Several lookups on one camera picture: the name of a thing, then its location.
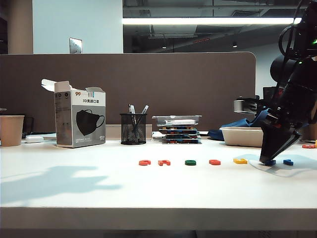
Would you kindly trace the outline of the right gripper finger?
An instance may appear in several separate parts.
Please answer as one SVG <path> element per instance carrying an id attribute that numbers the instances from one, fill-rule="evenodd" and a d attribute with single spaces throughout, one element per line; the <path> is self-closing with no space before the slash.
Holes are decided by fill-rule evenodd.
<path id="1" fill-rule="evenodd" d="M 302 134 L 299 131 L 287 131 L 282 134 L 278 135 L 278 142 L 277 142 L 277 149 L 274 154 L 274 158 L 278 156 L 281 152 L 288 149 L 290 146 L 292 146 L 294 143 L 296 143 L 300 138 Z"/>
<path id="2" fill-rule="evenodd" d="M 260 162 L 266 163 L 274 159 L 274 154 L 277 149 L 278 134 L 264 134 L 263 133 L 263 142 L 262 150 L 260 155 Z"/>

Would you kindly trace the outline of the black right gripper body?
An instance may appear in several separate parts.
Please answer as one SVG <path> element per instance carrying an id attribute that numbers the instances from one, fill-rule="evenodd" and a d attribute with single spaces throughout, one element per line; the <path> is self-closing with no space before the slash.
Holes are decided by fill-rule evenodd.
<path id="1" fill-rule="evenodd" d="M 267 109 L 266 116 L 262 121 L 262 131 L 264 134 L 281 134 L 283 132 L 293 133 L 299 131 L 302 128 L 307 127 L 310 122 L 309 119 L 304 118 L 292 118 L 292 114 L 285 114 L 283 111 L 274 111 L 273 109 Z"/>

